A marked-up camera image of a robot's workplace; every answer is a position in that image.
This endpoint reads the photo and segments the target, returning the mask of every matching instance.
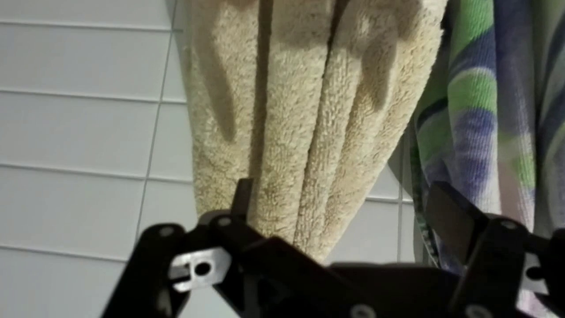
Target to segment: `fabric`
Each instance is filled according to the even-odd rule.
[[[237,179],[251,172],[260,0],[188,6],[195,195],[206,211],[230,206]]]
[[[426,187],[451,181],[481,210],[534,229],[530,0],[454,0],[447,22],[451,36],[416,114]],[[447,254],[444,264],[458,266]]]
[[[414,121],[417,192],[426,201],[433,181],[449,181],[481,210],[548,234],[565,224],[565,1],[451,5]],[[442,241],[437,248],[444,268],[463,270]],[[548,316],[532,293],[520,305]]]
[[[264,158],[251,224],[289,240],[297,227],[333,17],[334,0],[276,0],[273,6]]]
[[[394,13],[396,49],[380,35],[366,56],[333,194],[320,252],[329,254],[394,151],[426,86],[442,40],[446,1],[382,0]]]
[[[537,229],[550,234],[565,225],[565,1],[536,3],[537,47]]]
[[[190,0],[198,211],[257,179],[250,222],[326,259],[426,86],[446,0]]]

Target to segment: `terry cloth towel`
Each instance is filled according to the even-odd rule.
[[[260,0],[188,3],[195,195],[198,211],[221,210],[251,174]]]
[[[363,81],[326,206],[322,255],[338,243],[394,151],[442,40],[446,1],[382,0],[377,6],[384,24],[377,26],[375,40],[363,56]]]
[[[324,259],[435,61],[446,0],[190,0],[198,211],[255,176],[250,222]]]

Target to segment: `wall tile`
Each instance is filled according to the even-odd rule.
[[[0,89],[160,100],[167,31],[0,24]]]
[[[101,316],[124,264],[0,248],[0,314]]]
[[[170,61],[167,66],[167,77],[165,77],[165,89],[163,89],[163,100],[167,102],[188,102],[188,93],[184,88],[184,79],[183,79],[183,59],[181,54],[184,49],[184,38],[183,33],[176,33],[177,36],[172,42],[170,49]]]
[[[0,167],[0,245],[126,259],[142,179]]]
[[[195,188],[191,183],[151,179],[146,190],[142,225],[179,222],[191,229],[198,222]]]
[[[400,197],[400,179],[394,174],[391,164],[396,162],[389,162],[384,171],[380,172],[380,176],[377,178],[370,197],[386,197],[386,199],[398,199]]]
[[[146,176],[156,104],[0,93],[0,162]]]
[[[237,318],[234,308],[213,287],[195,289],[181,318]]]
[[[405,149],[403,149],[403,201],[412,201],[412,153],[410,153],[410,134],[407,134],[405,137]]]
[[[0,0],[0,20],[172,28],[174,0]]]
[[[193,135],[186,104],[163,104],[151,176],[193,179]]]
[[[400,206],[368,201],[334,248],[331,261],[396,261]]]
[[[402,250],[400,250],[400,259],[402,261],[416,261],[414,254],[414,218],[416,218],[416,210],[414,204],[403,204],[403,213],[402,213]]]

